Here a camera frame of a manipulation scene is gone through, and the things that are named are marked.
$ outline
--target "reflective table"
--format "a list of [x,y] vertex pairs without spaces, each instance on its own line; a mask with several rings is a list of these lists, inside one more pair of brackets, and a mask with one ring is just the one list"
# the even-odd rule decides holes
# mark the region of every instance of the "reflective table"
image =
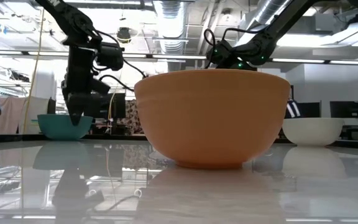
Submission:
[[4,142],[0,223],[358,223],[358,149],[275,144],[194,170],[147,141]]

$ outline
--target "wall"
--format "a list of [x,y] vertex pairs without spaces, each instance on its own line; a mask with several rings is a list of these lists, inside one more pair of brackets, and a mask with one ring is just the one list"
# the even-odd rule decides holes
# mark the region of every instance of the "wall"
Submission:
[[279,68],[258,68],[258,72],[264,72],[281,78],[285,78],[285,73],[282,73]]
[[[294,85],[296,101],[322,101],[322,117],[331,117],[330,101],[358,101],[358,66],[305,64],[290,70],[286,78]],[[358,125],[358,119],[345,123]]]

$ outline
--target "teal bowl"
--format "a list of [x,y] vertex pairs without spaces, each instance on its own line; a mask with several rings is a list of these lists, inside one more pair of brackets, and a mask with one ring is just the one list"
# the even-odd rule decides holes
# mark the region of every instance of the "teal bowl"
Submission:
[[71,123],[69,115],[40,114],[38,125],[42,134],[52,140],[75,141],[84,137],[92,125],[92,117],[82,116],[77,126]]

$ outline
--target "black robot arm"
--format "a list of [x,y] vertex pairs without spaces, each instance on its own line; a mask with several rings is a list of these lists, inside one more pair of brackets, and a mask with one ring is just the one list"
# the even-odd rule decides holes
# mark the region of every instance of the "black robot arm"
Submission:
[[[222,40],[216,44],[214,52],[212,50],[208,52],[208,59],[217,64],[216,68],[255,70],[249,63],[252,65],[266,63],[276,48],[277,41],[310,7],[320,1],[322,0],[292,0],[269,26],[258,32],[248,43],[231,47],[227,41]],[[358,7],[358,0],[349,0],[349,2]]]
[[93,27],[91,19],[77,8],[62,0],[36,0],[56,20],[67,35],[62,42],[70,47],[68,67],[62,92],[71,122],[77,125],[90,101],[99,100],[99,94],[106,95],[110,87],[93,78],[93,62],[120,70],[124,64],[119,43],[102,42],[101,32]]

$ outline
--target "white bowl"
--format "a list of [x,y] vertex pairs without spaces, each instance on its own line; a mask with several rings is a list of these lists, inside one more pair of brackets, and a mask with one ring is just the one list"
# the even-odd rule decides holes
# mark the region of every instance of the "white bowl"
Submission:
[[283,131],[288,140],[299,146],[326,146],[338,139],[343,124],[340,118],[284,119]]

